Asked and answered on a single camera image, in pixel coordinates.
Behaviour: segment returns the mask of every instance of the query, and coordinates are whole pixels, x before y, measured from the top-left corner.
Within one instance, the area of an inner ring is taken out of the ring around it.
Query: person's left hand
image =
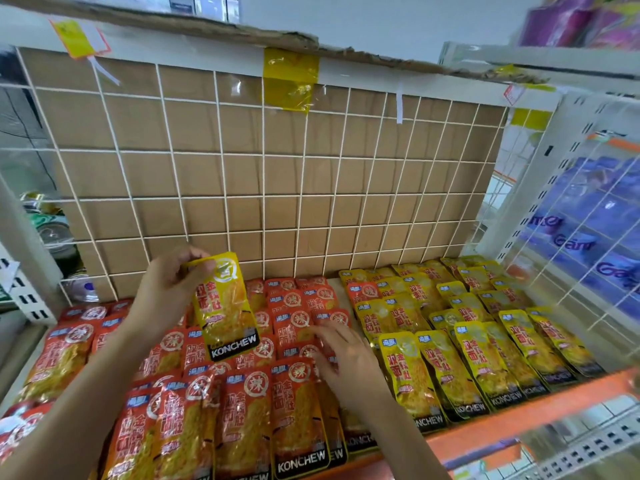
[[[196,286],[212,274],[216,262],[204,261],[186,275],[180,272],[180,266],[206,257],[209,254],[203,250],[183,246],[151,261],[121,328],[148,340],[151,346],[158,343],[167,330],[176,326]]]

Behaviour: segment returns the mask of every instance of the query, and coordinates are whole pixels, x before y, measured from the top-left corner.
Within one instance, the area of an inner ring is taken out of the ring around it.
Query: person's right hand
[[[324,355],[315,353],[312,356],[320,376],[331,387],[341,407],[368,423],[389,402],[395,404],[368,342],[346,325],[329,320],[311,329],[332,348],[338,359],[336,371]]]

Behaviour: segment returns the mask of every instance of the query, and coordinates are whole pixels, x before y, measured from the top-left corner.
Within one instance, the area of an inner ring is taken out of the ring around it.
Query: wall
[[[240,0],[245,25],[301,31],[320,42],[437,62],[447,41],[503,45],[541,0]]]

